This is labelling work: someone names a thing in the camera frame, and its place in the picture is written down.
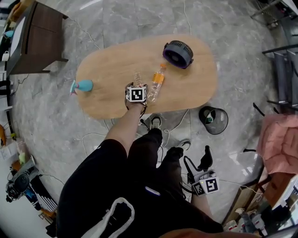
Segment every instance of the pink cloth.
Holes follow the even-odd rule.
[[[265,116],[257,153],[268,173],[298,174],[298,115]]]

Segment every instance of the white cable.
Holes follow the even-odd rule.
[[[180,123],[179,123],[178,125],[176,125],[172,130],[169,131],[168,129],[164,129],[164,133],[169,134],[169,136],[168,136],[168,139],[167,139],[167,143],[163,146],[163,148],[166,147],[166,146],[168,145],[169,137],[170,137],[170,135],[171,135],[171,132],[174,131],[177,127],[179,127],[179,126],[181,125],[181,123],[183,122],[183,119],[184,119],[184,117],[186,116],[186,114],[188,113],[188,111],[189,111],[189,109],[187,109],[187,111],[186,111],[185,114],[183,115],[183,117],[182,117]]]
[[[183,0],[183,4],[184,4],[184,15],[185,15],[186,20],[187,20],[187,23],[188,23],[188,25],[190,27],[190,35],[191,35],[191,25],[190,25],[190,22],[188,21],[188,17],[187,17],[186,12],[185,12],[185,0]]]
[[[251,203],[254,203],[254,202],[257,202],[257,203],[258,203],[259,201],[261,201],[262,197],[263,197],[262,194],[259,195],[257,198],[253,199],[253,200],[251,201]]]
[[[249,187],[247,187],[247,186],[245,186],[245,185],[241,185],[241,184],[238,184],[238,183],[234,183],[234,182],[231,182],[231,181],[226,181],[226,180],[222,180],[222,179],[219,179],[219,181],[223,181],[223,182],[227,182],[227,183],[231,183],[231,184],[237,184],[237,185],[239,185],[240,187],[246,187],[246,188],[248,188],[248,189],[250,189],[250,190],[252,190],[254,193],[256,193],[256,194],[263,194],[263,193],[260,193],[260,192],[256,192],[256,191],[254,191],[253,189],[251,189],[251,188],[249,188]]]
[[[97,49],[100,50],[99,46],[98,46],[97,44],[95,44],[95,42],[94,42],[93,38],[91,37],[91,35],[89,34],[89,32],[85,31],[85,30],[81,27],[81,25],[80,25],[76,20],[71,19],[70,17],[68,17],[68,18],[69,18],[70,20],[74,21],[76,24],[78,24],[79,28],[89,36],[89,38],[90,38],[90,40],[92,41],[93,45],[94,45]]]
[[[106,129],[109,131],[107,123],[103,120],[104,125],[106,126]]]
[[[86,136],[88,136],[88,135],[106,136],[106,135],[99,134],[99,133],[88,133],[88,134],[84,135],[83,138],[82,138],[82,143],[83,143],[83,147],[84,147],[84,151],[85,151],[86,156],[87,156],[87,152],[86,152],[86,148],[85,148],[85,145],[84,145],[84,138],[85,138]]]

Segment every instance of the teal object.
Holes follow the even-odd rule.
[[[71,87],[70,87],[70,95],[71,94],[76,94],[75,89],[79,89],[84,92],[89,92],[93,88],[93,82],[89,79],[85,79],[80,81],[79,83],[76,83],[75,80],[73,81]]]
[[[12,37],[14,35],[14,31],[7,31],[4,34],[5,34],[5,36],[7,36],[7,37],[10,38],[10,37]]]

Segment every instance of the table top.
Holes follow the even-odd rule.
[[[193,63],[187,69],[177,68],[163,58],[163,48],[180,40],[192,49]],[[166,63],[165,80],[157,101],[148,104],[146,113],[157,113],[199,107],[217,88],[217,67],[209,47],[200,39],[186,34],[161,35],[111,46],[88,55],[80,64],[76,81],[93,81],[90,92],[77,90],[79,104],[96,119],[118,118],[126,112],[125,86],[139,72],[142,82],[152,85],[155,71]]]

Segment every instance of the white drawstring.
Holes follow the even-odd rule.
[[[97,223],[95,226],[93,226],[89,231],[87,231],[82,238],[100,238],[102,233],[107,227],[108,221],[110,217],[114,214],[115,208],[117,204],[125,203],[130,209],[131,209],[131,216],[127,220],[127,222],[120,227],[117,231],[115,231],[113,234],[109,236],[109,238],[117,238],[120,234],[122,234],[134,221],[135,219],[135,210],[132,204],[130,204],[125,198],[117,198],[112,206],[111,209],[107,212],[107,214],[102,218],[102,220]]]

